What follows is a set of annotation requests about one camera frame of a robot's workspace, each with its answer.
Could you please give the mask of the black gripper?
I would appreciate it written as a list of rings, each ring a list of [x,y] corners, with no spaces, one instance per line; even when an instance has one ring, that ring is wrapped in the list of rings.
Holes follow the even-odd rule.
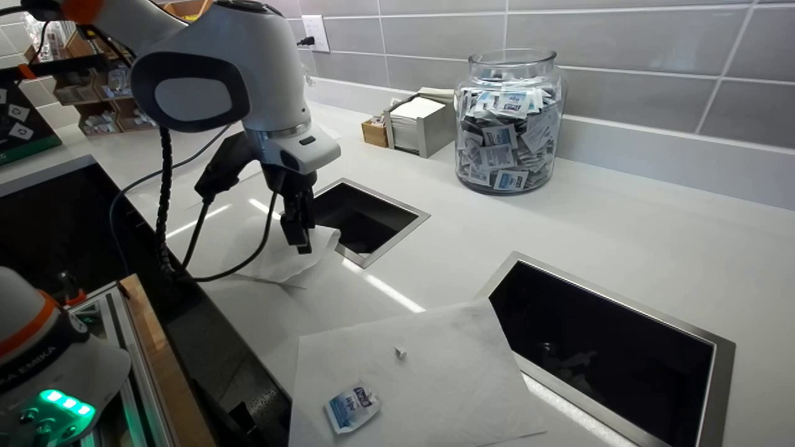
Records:
[[[311,231],[316,225],[311,207],[313,207],[313,184],[316,173],[296,173],[282,167],[262,167],[265,184],[282,199],[280,228],[287,245],[296,245],[296,220],[297,215],[297,253],[311,253]]]

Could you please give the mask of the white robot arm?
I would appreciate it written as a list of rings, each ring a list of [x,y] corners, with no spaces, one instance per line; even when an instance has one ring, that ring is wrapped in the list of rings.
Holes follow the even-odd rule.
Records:
[[[36,19],[88,24],[131,55],[131,96],[159,126],[204,131],[242,126],[242,146],[282,195],[280,228],[299,253],[316,225],[317,171],[340,143],[311,117],[297,44],[282,12],[265,0],[213,0],[194,19],[153,0],[19,0]]]

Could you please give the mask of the white orange robot base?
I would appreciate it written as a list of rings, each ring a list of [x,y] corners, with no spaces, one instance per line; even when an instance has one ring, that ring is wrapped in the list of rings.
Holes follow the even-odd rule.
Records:
[[[17,270],[0,268],[0,447],[70,447],[127,382],[131,357]]]

